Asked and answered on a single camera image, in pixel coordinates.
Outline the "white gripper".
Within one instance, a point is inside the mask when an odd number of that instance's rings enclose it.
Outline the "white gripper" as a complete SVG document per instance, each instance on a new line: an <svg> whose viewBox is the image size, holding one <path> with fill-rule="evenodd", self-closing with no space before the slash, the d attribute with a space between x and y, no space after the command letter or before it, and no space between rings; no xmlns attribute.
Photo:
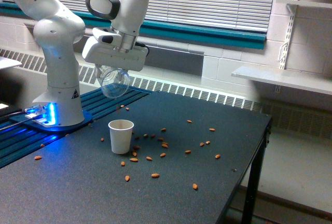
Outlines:
<svg viewBox="0 0 332 224"><path fill-rule="evenodd" d="M124 70L141 71L148 55L148 48L136 42L123 48L124 39L111 28L95 27L92 36L88 38L82 51L86 62L95 65L106 65Z"/></svg>

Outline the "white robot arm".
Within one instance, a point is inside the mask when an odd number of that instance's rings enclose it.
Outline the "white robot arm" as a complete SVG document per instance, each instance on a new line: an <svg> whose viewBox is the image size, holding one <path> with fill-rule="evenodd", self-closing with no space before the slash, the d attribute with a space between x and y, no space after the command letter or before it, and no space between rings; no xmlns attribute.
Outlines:
<svg viewBox="0 0 332 224"><path fill-rule="evenodd" d="M62 128L84 121L79 90L79 65L74 44L85 33L84 21L59 0L14 0L36 21L33 35L47 65L47 90L34 103L37 110L25 116L45 128ZM141 71L149 53L137 42L149 0L85 0L88 11L111 22L95 27L82 56L95 65L104 80L114 71Z"/></svg>

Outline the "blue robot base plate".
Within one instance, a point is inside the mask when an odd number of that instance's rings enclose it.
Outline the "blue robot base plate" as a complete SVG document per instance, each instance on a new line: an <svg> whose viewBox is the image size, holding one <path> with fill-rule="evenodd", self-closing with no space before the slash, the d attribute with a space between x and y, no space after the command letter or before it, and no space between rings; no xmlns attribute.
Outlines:
<svg viewBox="0 0 332 224"><path fill-rule="evenodd" d="M70 125L70 126L52 126L52 127L45 127L39 123L37 123L34 120L31 120L30 118L27 118L25 115L16 115L9 118L9 120L14 122L21 122L23 120L27 120L23 125L25 127L28 127L30 129L36 130L36 131L44 131L48 133L71 133L74 132L84 126L86 126L88 123L92 122L92 115L88 111L83 111L84 114L84 121L76 124L76 125Z"/></svg>

